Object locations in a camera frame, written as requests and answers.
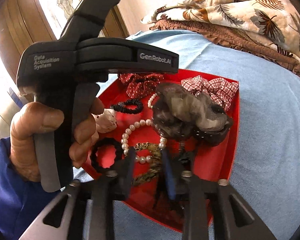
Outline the blue sleeve forearm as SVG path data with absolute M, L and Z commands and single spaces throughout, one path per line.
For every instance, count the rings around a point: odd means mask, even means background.
M 0 232 L 4 239 L 19 239 L 60 191 L 48 193 L 40 182 L 24 181 L 10 161 L 10 147 L 10 138 L 0 140 Z

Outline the person's left hand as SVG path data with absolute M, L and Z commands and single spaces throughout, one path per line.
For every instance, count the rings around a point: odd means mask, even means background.
M 96 98 L 88 118 L 74 130 L 74 142 L 69 157 L 75 168 L 80 168 L 88 158 L 88 151 L 97 142 L 95 118 L 104 112 L 104 104 Z M 10 125 L 10 160 L 16 172 L 25 180 L 40 181 L 33 135 L 55 131 L 64 121 L 64 114 L 39 102 L 27 103 L 14 115 Z

